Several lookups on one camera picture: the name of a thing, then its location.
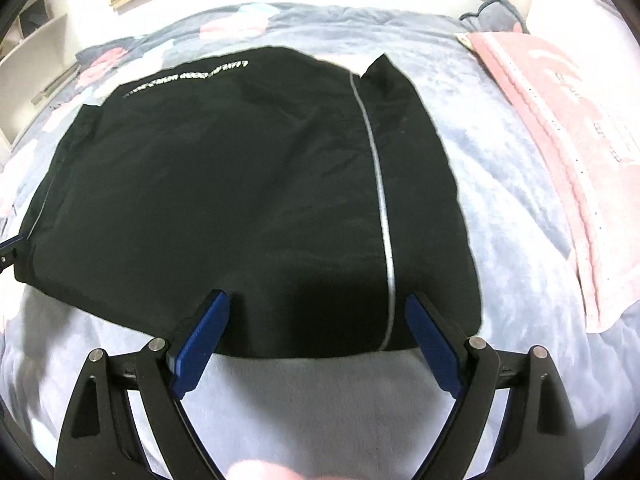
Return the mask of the white wall bookshelf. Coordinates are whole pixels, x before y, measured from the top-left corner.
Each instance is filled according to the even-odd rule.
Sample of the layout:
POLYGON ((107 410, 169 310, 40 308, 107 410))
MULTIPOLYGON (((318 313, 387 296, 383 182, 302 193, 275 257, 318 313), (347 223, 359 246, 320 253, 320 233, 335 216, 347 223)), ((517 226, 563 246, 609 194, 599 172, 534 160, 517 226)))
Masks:
POLYGON ((77 63, 76 50, 73 22, 64 4, 58 0, 28 0, 1 47, 2 156, 11 153, 51 102, 53 96, 33 106, 32 98, 77 63))

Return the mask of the grey floral bed quilt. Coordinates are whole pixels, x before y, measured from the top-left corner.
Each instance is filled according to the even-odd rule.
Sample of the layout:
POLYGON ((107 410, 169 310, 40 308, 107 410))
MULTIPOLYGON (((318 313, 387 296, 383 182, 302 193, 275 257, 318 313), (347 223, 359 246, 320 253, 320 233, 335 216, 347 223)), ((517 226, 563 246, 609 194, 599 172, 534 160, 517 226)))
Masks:
MULTIPOLYGON (((406 75, 434 120, 457 183, 482 295, 480 334, 523 351, 546 347, 596 478, 638 439, 639 311, 585 331, 570 228, 541 154, 474 55, 462 22, 399 11, 275 3, 227 6, 120 38, 124 55, 85 89, 68 84, 1 174, 1 234, 14 235, 74 119, 119 82, 236 51, 285 47, 352 82, 380 54, 406 75)), ((452 401, 416 350, 267 362, 215 354, 184 406, 221 468, 269 460, 303 474, 405 479, 434 443, 452 401)))

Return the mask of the pink pillow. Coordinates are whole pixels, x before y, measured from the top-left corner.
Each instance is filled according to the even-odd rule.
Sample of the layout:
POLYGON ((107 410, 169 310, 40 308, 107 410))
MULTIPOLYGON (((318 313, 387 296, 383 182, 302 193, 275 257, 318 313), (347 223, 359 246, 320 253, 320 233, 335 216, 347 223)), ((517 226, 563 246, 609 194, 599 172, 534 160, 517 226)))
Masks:
POLYGON ((601 122, 570 58, 522 32, 467 32, 537 145, 565 210, 585 328, 609 330, 639 301, 639 153, 601 122))

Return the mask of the flat book on shelf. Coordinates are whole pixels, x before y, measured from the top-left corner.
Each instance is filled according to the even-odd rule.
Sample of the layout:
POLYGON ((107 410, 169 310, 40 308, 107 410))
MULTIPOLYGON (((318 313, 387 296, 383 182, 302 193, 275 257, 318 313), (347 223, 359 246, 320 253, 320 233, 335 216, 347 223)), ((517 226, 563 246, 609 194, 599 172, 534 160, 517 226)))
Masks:
POLYGON ((49 99, 51 96, 54 96, 58 89, 64 87, 68 82, 75 78, 79 72, 79 64, 74 63, 61 75, 58 75, 51 82, 46 84, 43 89, 39 90, 36 95, 32 98, 32 105, 36 106, 40 104, 42 101, 49 99))

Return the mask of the black hooded jacket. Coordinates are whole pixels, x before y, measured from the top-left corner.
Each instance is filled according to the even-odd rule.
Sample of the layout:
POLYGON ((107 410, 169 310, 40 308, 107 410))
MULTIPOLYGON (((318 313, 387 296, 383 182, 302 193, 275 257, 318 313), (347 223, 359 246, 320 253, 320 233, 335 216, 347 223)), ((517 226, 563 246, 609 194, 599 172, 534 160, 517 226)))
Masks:
POLYGON ((227 356, 409 349, 415 292, 480 328, 456 179, 386 56, 259 48, 124 84, 81 107, 20 233, 20 282, 152 336, 224 292, 227 356))

